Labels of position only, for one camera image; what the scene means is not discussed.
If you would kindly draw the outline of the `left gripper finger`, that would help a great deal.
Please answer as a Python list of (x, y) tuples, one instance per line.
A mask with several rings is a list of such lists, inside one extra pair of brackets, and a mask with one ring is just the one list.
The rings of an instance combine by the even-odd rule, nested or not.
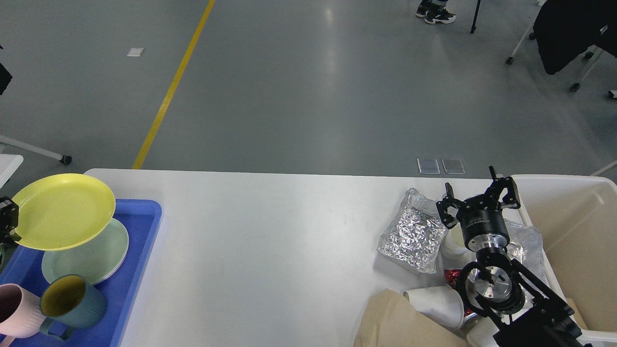
[(8, 196), (0, 198), (0, 241), (17, 244), (22, 238), (14, 230), (18, 226), (19, 206)]

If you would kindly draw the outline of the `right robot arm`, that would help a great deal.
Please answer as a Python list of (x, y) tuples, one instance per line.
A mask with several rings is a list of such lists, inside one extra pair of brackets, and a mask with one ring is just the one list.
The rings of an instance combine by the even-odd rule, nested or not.
[(496, 326), (492, 338), (500, 347), (579, 347), (582, 330), (573, 308), (507, 254), (503, 210), (522, 205), (515, 180), (498, 176), (492, 166), (489, 172), (484, 193), (459, 200), (447, 183), (436, 202), (444, 226), (460, 226), (465, 248), (476, 255), (460, 271), (456, 292), (464, 306)]

